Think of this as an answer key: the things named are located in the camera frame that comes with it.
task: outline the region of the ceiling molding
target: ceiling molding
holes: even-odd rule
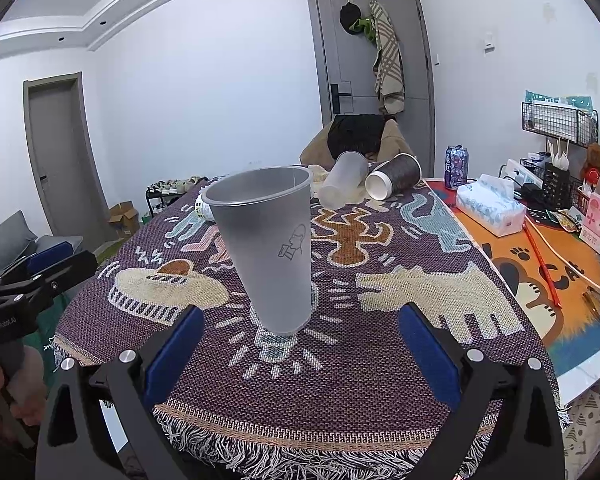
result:
[[[0,58],[50,48],[96,50],[135,20],[168,1],[100,0],[83,16],[36,16],[1,22]]]

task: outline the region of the black door handle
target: black door handle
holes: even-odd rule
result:
[[[337,83],[331,85],[331,107],[333,108],[333,115],[340,113],[340,96],[353,97],[353,94],[341,94],[340,88]]]

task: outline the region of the red pencil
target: red pencil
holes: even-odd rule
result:
[[[554,306],[556,308],[559,308],[560,310],[562,310],[562,306],[560,305],[560,298],[558,298],[558,291],[555,290],[554,280],[551,279],[551,276],[549,275],[549,269],[546,268],[546,263],[542,259],[542,254],[540,254],[538,245],[536,245],[536,241],[534,240],[534,238],[531,234],[531,230],[526,225],[527,220],[528,220],[528,217],[525,218],[525,222],[522,224],[522,228],[525,230],[526,237],[529,238],[529,241],[531,242],[531,247],[533,248],[534,253],[536,254],[536,258],[538,258],[538,262],[540,262],[540,267],[542,269],[542,272],[544,272],[544,278],[546,279],[546,282],[549,284],[549,291],[551,292],[552,300],[554,300]]]

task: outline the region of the metal screw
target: metal screw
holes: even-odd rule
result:
[[[120,362],[130,363],[136,358],[136,352],[133,350],[125,350],[120,353],[118,358],[120,359]]]
[[[473,361],[474,363],[479,363],[484,359],[484,354],[477,348],[470,348],[467,351],[466,356],[469,358],[469,361]]]
[[[540,362],[540,359],[536,359],[535,357],[530,357],[526,361],[526,364],[528,364],[529,368],[531,368],[532,370],[539,370],[540,368],[542,368],[542,363]]]
[[[68,357],[60,364],[62,370],[71,370],[75,365],[75,360],[72,357]]]

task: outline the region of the gray door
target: gray door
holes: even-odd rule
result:
[[[115,239],[86,129],[80,74],[24,83],[27,143],[51,231],[96,250]]]
[[[352,36],[340,24],[340,9],[352,2],[370,15],[371,0],[309,0],[320,83],[322,118],[338,114],[379,114],[373,65],[377,50],[363,34]],[[434,113],[429,45],[419,0],[378,0],[392,20],[404,69],[404,111],[400,130],[422,166],[433,176]]]

